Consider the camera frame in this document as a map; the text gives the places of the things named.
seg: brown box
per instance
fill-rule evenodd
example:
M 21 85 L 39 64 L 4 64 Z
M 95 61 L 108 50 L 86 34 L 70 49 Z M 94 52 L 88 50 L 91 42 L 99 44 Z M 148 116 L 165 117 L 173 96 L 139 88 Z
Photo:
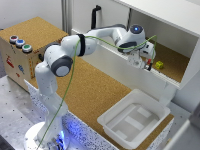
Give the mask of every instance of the brown box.
M 29 54 L 10 44 L 10 36 L 17 35 L 32 46 Z M 35 66 L 41 62 L 38 55 L 44 54 L 45 47 L 51 42 L 60 41 L 68 34 L 45 20 L 36 17 L 0 31 L 0 50 L 7 75 L 25 90 L 27 81 L 35 77 Z

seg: robotic arm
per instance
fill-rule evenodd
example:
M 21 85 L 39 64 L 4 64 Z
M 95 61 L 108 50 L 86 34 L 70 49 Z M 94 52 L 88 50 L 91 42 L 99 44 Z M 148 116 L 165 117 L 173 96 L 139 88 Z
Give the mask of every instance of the robotic arm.
M 111 27 L 99 28 L 89 31 L 86 36 L 94 36 L 98 38 L 111 37 L 117 47 L 130 48 L 138 46 L 145 40 L 144 29 L 139 25 L 133 25 L 127 32 L 125 26 L 115 25 Z M 38 83 L 38 94 L 40 101 L 47 107 L 48 115 L 46 116 L 45 124 L 37 134 L 37 140 L 41 141 L 42 137 L 47 130 L 52 118 L 58 110 L 62 99 L 56 94 L 57 82 L 56 76 L 66 76 L 73 64 L 72 57 L 74 56 L 78 35 L 64 37 L 61 44 L 51 44 L 47 46 L 44 61 L 38 64 L 35 68 L 36 80 Z M 92 54 L 97 47 L 98 39 L 86 38 L 85 39 L 85 53 L 84 55 Z M 153 44 L 147 42 L 144 45 L 137 47 L 137 49 L 118 49 L 121 53 L 129 53 L 128 62 L 136 68 L 144 68 L 146 63 L 141 59 L 143 56 L 147 59 L 155 57 Z M 76 55 L 81 53 L 81 44 L 78 44 Z M 62 116 L 68 111 L 66 103 L 63 103 L 57 117 L 49 128 L 42 145 L 50 149 L 52 141 L 56 141 L 57 136 L 63 131 Z

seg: cork surface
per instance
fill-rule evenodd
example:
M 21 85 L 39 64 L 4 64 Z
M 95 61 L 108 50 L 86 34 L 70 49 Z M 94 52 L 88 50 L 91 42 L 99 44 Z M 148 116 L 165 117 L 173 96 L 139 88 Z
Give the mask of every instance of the cork surface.
M 61 97 L 64 95 L 70 75 L 57 78 L 57 93 Z M 35 78 L 29 82 L 37 87 Z M 97 118 L 130 92 L 131 89 L 128 87 L 77 57 L 74 78 L 65 102 L 72 113 L 119 149 L 123 149 L 104 133 L 103 127 L 97 122 Z M 169 115 L 137 150 L 145 150 L 172 119 L 173 116 Z
M 9 43 L 10 36 L 17 35 L 32 46 L 33 51 L 57 41 L 68 34 L 40 17 L 21 22 L 0 31 L 0 37 Z
M 153 68 L 180 83 L 189 63 L 189 60 L 190 59 L 188 57 L 183 56 L 182 54 L 179 54 L 157 43 L 156 57 L 154 60 Z M 155 67 L 157 61 L 161 61 L 164 63 L 163 69 L 157 69 Z

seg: blue lid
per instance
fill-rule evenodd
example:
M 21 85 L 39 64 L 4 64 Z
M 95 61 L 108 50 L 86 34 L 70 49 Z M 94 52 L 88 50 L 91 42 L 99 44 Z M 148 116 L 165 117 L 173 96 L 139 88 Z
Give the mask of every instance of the blue lid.
M 17 43 L 24 43 L 24 40 L 17 40 Z

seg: white plastic bin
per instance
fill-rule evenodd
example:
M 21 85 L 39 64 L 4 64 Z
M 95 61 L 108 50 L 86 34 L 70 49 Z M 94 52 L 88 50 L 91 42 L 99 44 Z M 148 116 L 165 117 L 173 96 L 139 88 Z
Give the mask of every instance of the white plastic bin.
M 136 149 L 169 113 L 169 108 L 135 89 L 97 121 L 105 133 L 122 147 Z

